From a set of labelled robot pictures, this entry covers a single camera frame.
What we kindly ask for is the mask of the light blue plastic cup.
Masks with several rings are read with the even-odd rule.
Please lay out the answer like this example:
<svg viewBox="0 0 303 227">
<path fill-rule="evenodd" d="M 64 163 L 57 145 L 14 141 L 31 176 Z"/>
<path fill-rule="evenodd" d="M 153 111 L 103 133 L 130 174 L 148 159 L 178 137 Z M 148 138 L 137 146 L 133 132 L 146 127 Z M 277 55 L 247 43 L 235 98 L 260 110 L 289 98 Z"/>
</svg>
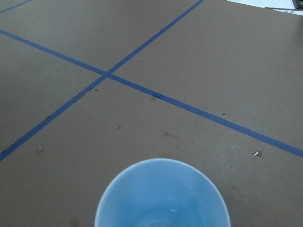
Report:
<svg viewBox="0 0 303 227">
<path fill-rule="evenodd" d="M 229 227 L 227 206 L 213 182 L 181 161 L 133 164 L 105 189 L 97 227 Z"/>
</svg>

